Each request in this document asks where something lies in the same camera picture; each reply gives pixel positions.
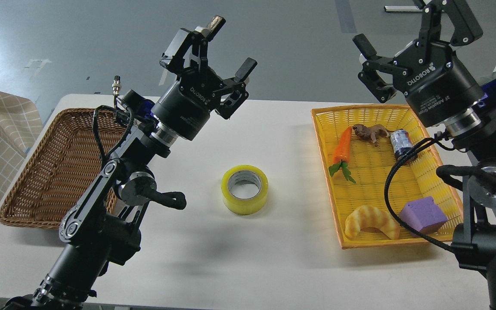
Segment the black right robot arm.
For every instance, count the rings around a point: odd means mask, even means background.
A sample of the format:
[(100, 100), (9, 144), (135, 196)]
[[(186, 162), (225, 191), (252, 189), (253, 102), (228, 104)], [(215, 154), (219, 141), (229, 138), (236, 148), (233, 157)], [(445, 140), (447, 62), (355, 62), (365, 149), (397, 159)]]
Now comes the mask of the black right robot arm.
[[(486, 212), (486, 208), (496, 209), (496, 93), (484, 92), (453, 51), (484, 32), (464, 0), (416, 0), (415, 5), (422, 12), (419, 35), (394, 57), (379, 56), (364, 34), (353, 37), (365, 58), (359, 79), (379, 102), (387, 102), (399, 91), (423, 126), (446, 128), (398, 159), (388, 173), (384, 201), (402, 227), (453, 253), (462, 269), (483, 275), (490, 309), (496, 310), (496, 224), (488, 222)], [(477, 161), (474, 166), (436, 169), (445, 184), (463, 193), (463, 222), (456, 226), (451, 245), (409, 226), (393, 212), (388, 198), (401, 165), (440, 139), (452, 139), (456, 150), (466, 150)]]

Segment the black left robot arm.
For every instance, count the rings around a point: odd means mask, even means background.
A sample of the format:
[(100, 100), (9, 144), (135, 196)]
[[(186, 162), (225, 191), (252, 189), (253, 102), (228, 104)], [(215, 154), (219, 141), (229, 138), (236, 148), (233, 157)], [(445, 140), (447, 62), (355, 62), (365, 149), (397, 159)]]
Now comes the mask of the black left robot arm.
[(96, 296), (92, 286), (109, 263), (124, 265), (140, 251), (140, 224), (150, 202), (186, 207), (182, 192), (157, 191), (148, 163), (167, 157), (178, 137), (193, 140), (211, 112), (229, 119), (248, 98), (256, 60), (247, 58), (227, 79), (208, 64), (208, 45), (225, 23), (217, 15), (206, 26), (177, 32), (160, 59), (177, 78), (157, 102), (133, 90), (120, 96), (121, 78), (114, 77), (113, 106), (101, 105), (93, 114), (100, 171), (61, 220), (65, 247), (36, 291), (11, 298), (5, 310), (81, 310)]

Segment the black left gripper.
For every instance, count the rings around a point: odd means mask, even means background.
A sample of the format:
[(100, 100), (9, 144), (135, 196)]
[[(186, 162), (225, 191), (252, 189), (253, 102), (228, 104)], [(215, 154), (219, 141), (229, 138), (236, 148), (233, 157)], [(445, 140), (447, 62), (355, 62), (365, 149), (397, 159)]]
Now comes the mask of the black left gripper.
[(257, 65), (255, 59), (247, 58), (234, 77), (222, 81), (209, 71), (208, 44), (224, 24), (226, 19), (216, 15), (206, 26), (181, 28), (162, 53), (160, 65), (177, 78), (151, 112), (183, 139), (195, 138), (213, 108), (228, 120), (249, 96), (246, 84)]

